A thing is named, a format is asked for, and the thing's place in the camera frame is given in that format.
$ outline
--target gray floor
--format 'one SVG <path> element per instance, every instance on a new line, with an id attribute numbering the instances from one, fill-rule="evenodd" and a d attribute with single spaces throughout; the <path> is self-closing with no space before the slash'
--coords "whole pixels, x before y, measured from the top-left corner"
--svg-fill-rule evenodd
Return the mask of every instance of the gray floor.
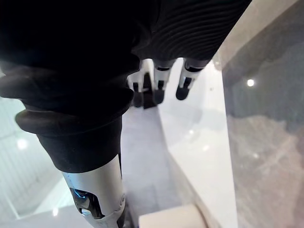
<path id="1" fill-rule="evenodd" d="M 303 12 L 300 0 L 223 69 L 241 228 L 304 227 Z"/>
<path id="2" fill-rule="evenodd" d="M 135 224 L 143 214 L 179 206 L 158 109 L 130 108 L 123 116 L 122 170 Z"/>

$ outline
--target blue light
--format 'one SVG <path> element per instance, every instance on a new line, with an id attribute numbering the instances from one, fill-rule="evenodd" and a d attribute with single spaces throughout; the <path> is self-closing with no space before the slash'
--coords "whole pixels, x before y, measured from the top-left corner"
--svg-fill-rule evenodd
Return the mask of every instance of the blue light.
<path id="1" fill-rule="evenodd" d="M 78 197 L 80 197 L 80 198 L 85 198 L 85 196 L 82 196 L 82 195 L 80 195 L 75 189 L 73 189 L 74 190 L 74 192 L 76 193 L 76 195 L 78 196 Z"/>

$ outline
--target gray marble surface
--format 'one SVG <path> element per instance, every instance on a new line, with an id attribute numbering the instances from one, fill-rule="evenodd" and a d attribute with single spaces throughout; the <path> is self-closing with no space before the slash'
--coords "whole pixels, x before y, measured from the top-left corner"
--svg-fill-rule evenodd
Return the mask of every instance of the gray marble surface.
<path id="1" fill-rule="evenodd" d="M 300 0 L 222 71 L 240 228 L 304 227 L 303 12 Z"/>

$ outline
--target robotic arm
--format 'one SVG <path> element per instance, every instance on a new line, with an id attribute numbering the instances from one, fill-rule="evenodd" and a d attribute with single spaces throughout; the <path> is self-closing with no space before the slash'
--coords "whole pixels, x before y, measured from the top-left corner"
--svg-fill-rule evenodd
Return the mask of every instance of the robotic arm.
<path id="1" fill-rule="evenodd" d="M 128 75 L 152 58 L 161 103 L 170 68 L 184 57 L 176 97 L 185 99 L 249 3 L 0 0 L 0 95 L 23 102 L 16 122 L 37 135 L 93 227 L 124 225 L 120 135 L 133 98 Z"/>

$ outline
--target ribbed rubber sleeve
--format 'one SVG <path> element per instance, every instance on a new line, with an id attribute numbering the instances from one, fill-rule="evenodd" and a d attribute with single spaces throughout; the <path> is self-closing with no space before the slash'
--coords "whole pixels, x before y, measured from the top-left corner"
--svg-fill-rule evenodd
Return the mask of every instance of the ribbed rubber sleeve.
<path id="1" fill-rule="evenodd" d="M 158 21 L 140 59 L 212 59 L 251 0 L 176 1 Z"/>

